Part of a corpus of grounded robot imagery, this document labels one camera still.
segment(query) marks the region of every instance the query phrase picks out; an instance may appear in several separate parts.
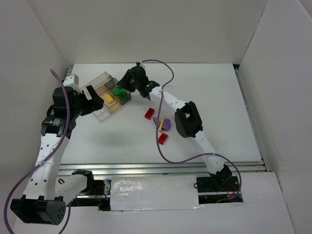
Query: table surface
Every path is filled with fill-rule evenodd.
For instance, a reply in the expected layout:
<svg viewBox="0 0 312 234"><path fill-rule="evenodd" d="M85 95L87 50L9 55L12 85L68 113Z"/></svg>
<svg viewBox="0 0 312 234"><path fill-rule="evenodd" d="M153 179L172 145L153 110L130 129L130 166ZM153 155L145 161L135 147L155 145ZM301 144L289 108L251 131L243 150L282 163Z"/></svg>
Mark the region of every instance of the table surface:
<svg viewBox="0 0 312 234"><path fill-rule="evenodd" d="M135 64L75 64L73 72L82 87L105 71L120 80ZM162 64L146 64L147 76L163 84L171 73ZM261 160L244 100L231 64L170 64L175 79L165 90L183 101L193 101L203 121L205 134L216 153L234 162ZM77 126L64 152L62 164L164 163L155 138L153 120L144 118L158 103L143 99L138 92L132 100L102 123L91 114L77 119ZM161 116L171 120L164 155L180 161L200 150L176 131L174 115L164 107ZM198 158L193 162L202 162Z"/></svg>

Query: purple object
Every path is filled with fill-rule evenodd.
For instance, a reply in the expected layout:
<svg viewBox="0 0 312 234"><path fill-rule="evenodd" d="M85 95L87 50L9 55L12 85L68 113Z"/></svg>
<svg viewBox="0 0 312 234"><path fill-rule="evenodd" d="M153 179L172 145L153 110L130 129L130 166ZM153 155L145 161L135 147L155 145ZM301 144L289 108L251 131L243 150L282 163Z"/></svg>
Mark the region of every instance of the purple object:
<svg viewBox="0 0 312 234"><path fill-rule="evenodd" d="M158 123L158 120L157 120L157 117L153 117L153 121L154 121L154 123L155 123L155 125L157 126L157 127L159 127L159 123ZM162 130L164 130L165 132L166 131L168 131L169 129L170 129L170 127L171 127L171 122L170 122L170 120L169 119L164 119L164 122L162 123Z"/></svg>
<svg viewBox="0 0 312 234"><path fill-rule="evenodd" d="M164 122L162 123L162 130L164 130L165 132L168 131L170 129L171 126L171 122L169 119L165 119Z"/></svg>

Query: red block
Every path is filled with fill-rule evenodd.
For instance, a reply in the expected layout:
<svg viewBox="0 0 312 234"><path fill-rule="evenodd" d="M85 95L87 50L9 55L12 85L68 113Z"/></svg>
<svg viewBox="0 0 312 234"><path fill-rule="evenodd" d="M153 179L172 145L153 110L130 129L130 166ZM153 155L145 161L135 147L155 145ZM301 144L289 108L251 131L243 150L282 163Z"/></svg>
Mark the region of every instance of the red block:
<svg viewBox="0 0 312 234"><path fill-rule="evenodd" d="M168 137L167 134L162 133L162 134L160 135L159 139L158 139L158 142L159 142L161 145L163 145L164 142L165 142L165 140L167 139L167 137Z"/></svg>
<svg viewBox="0 0 312 234"><path fill-rule="evenodd" d="M151 117L153 116L154 112L155 112L155 110L152 109L152 108L150 108L150 109L148 109L148 111L146 112L146 114L145 114L144 117L145 117L146 119L151 119Z"/></svg>

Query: purple hose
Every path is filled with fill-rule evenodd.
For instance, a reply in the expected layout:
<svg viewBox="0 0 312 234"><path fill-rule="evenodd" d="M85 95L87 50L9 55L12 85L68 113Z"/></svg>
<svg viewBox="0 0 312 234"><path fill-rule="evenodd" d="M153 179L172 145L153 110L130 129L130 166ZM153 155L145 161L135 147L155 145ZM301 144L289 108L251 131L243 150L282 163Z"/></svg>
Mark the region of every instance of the purple hose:
<svg viewBox="0 0 312 234"><path fill-rule="evenodd" d="M53 150L44 160L43 162L46 162L48 161L52 156L53 154L58 150L58 148L60 147L60 145L63 143L64 141L64 138L66 137L66 133L67 133L67 130L68 130L68 125L69 125L69 117L70 117L70 108L69 108L69 100L68 100L68 96L67 96L67 93L66 93L66 89L63 85L63 82L62 80L60 79L60 77L56 74L56 72L53 70L53 69L50 69L50 72L54 75L54 77L58 80L61 88L62 88L62 91L64 93L64 97L65 97L65 102L66 102L66 124L65 124L65 128L64 128L64 132L63 132L63 135L61 136L60 138L60 141L58 143L58 145L55 147L55 150ZM16 188L26 179L28 178L28 176L30 176L35 170L37 170L38 168L40 167L40 164L38 164L37 166L35 166L32 170L30 170L26 175L24 175L17 183L16 185L14 185L13 189L10 191L8 197L6 198L6 201L5 201L5 204L4 204L4 209L3 209L3 217L4 217L4 223L5 223L5 226L6 228L8 229L9 233L10 234L14 234L10 224L9 224L9 221L8 221L8 216L7 216L7 211L8 211L8 206L9 206L9 201L12 197L12 194L13 192L16 190ZM59 232L59 234L61 234L67 223L68 223L68 220L69 220L69 216L70 216L70 209L71 209L71 204L69 204L69 210L68 210L68 216L67 216L67 220L65 222L65 225L64 227L62 228L62 230Z"/></svg>
<svg viewBox="0 0 312 234"><path fill-rule="evenodd" d="M158 108L158 114L157 114L157 119L159 119L159 117L160 117L160 110L161 110L161 106L162 106L162 101L163 101L163 98L164 98L163 89L164 89L164 87L165 87L167 84L169 84L169 83L174 79L175 73L173 72L173 70L171 69L171 67L170 67L168 64L166 64L166 63L164 63L164 62L162 62L162 61L160 61L160 60L157 60L157 59L147 59L147 60L143 60L143 61L142 61L142 63L144 63L144 62L159 62L159 63L162 63L162 64L164 64L166 67L168 67L169 70L170 70L171 73L172 73L172 78L171 78L168 82L164 83L164 84L162 85L162 87L161 87L161 98L160 98L160 103L159 103L159 108ZM238 177L239 177L239 182L240 182L240 183L239 183L238 190L237 190L237 193L235 193L235 194L233 194L233 195L230 195L230 196L228 197L228 199L231 200L231 199L233 199L233 198L235 198L235 197L237 197L237 196L239 195L239 193L240 193L240 191L241 191L241 188L242 188L242 176L241 176L241 174L240 174L239 169L234 165L234 163L231 162L229 159L227 159L225 156L222 156L222 155L220 155L220 154L214 154L214 153L204 153L204 154L199 154L199 155L193 156L193 157L191 157L191 158L189 158L189 159L186 159L186 160L183 160L183 161L180 161L180 162L173 162L173 161L170 161L170 160L168 160L168 159L165 157L165 155L162 153L162 151L161 151L161 149L160 149L160 145L159 145L159 142L158 142L158 128L157 128L157 126L156 126L156 144L157 144L157 148L158 148L158 151L159 151L159 153L160 153L160 156L161 156L166 162L171 163L171 164L181 164L181 163L185 163L185 162L191 161L191 160L193 160L193 159L195 159L195 158L202 157L202 156L219 156L219 157L223 158L224 160L228 161L228 162L235 168L235 170L237 171L237 174L238 174Z"/></svg>

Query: purple cable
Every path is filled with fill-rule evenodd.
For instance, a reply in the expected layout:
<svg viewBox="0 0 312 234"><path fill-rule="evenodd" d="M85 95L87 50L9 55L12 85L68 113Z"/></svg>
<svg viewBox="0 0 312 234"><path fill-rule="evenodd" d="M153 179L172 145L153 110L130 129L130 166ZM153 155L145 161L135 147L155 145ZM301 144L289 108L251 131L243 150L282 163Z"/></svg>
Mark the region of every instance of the purple cable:
<svg viewBox="0 0 312 234"><path fill-rule="evenodd" d="M160 60L157 60L157 59L147 59L147 60L143 60L143 61L141 61L141 62L142 62L142 63L144 63L144 62L159 62L159 63L162 63L162 64L164 64L166 67L168 67L169 70L170 70L171 73L172 73L172 78L171 78L168 82L164 83L164 84L162 85L162 87L161 87L161 98L160 98L160 103L159 103L159 108L158 108L158 114L157 114L157 119L159 119L159 117L160 117L160 110L161 110L161 106L162 106L162 101L163 101L163 98L164 98L163 89L164 89L164 87L165 87L167 84L169 84L169 83L174 79L175 73L173 72L173 70L171 69L171 67L170 67L168 64L166 64L166 63L164 63L164 62L162 62L162 61L160 61ZM157 126L156 126L156 144L157 144L157 148L158 148L158 151L159 151L159 153L160 153L160 156L161 156L166 162L171 163L171 164L181 164L181 163L185 163L185 162L191 161L191 160L193 160L193 159L195 159L195 158L202 157L202 156L219 156L219 157L223 158L224 160L228 161L228 162L235 168L235 170L237 171L237 174L238 174L238 177L239 177L239 182L240 182L240 183L239 183L238 190L237 190L237 193L235 193L235 194L229 196L229 197L228 197L228 200L234 199L235 197L239 196L239 193L240 193L241 187L242 187L242 176L241 176L241 174L240 174L239 169L234 165L234 163L231 162L229 159L227 159L225 156L220 155L220 154L214 154L214 153L204 153L204 154L199 154L199 155L193 156L193 157L191 157L191 158L189 158L189 159L186 159L186 160L183 160L183 161L180 161L180 162L173 162L173 161L170 161L170 160L168 160L168 159L165 157L165 155L162 153L162 151L161 151L161 149L160 149L160 145L159 145L159 142L158 142L158 128L157 128Z"/></svg>
<svg viewBox="0 0 312 234"><path fill-rule="evenodd" d="M58 145L55 147L55 150L53 150L44 160L43 162L48 161L53 155L54 153L58 150L58 148L60 147L60 145L63 143L64 138L66 137L66 132L68 130L68 125L69 125L69 117L70 117L70 108L69 108L69 100L68 100L68 96L66 93L66 89L63 85L62 80L60 79L60 77L56 74L56 72L53 69L50 69L50 72L54 75L54 77L58 80L62 91L64 93L64 97L65 97L65 102L66 102L66 124L65 124L65 128L64 128L64 132L63 135L60 138L60 141L58 143ZM37 170L40 167L40 164L38 164L37 166L35 166L33 169L31 169L26 175L24 175L17 183L16 185L14 185L14 187L12 188L12 190L10 191L8 197L6 198L5 204L4 204L4 209L3 209L3 217L4 217L4 223L5 226L7 228L7 230L9 231L10 234L14 234L9 221L8 221L8 216L7 216L7 211L8 211L8 206L9 206L9 201L12 197L13 192L16 190L16 188L26 179L28 178L28 176L30 176L35 170ZM61 234L65 227L67 226L68 220L69 220L69 216L70 216L70 209L71 209L71 204L69 204L69 210L68 210L68 216L67 216L67 220L65 222L64 227L62 228L62 230L59 232L59 234Z"/></svg>

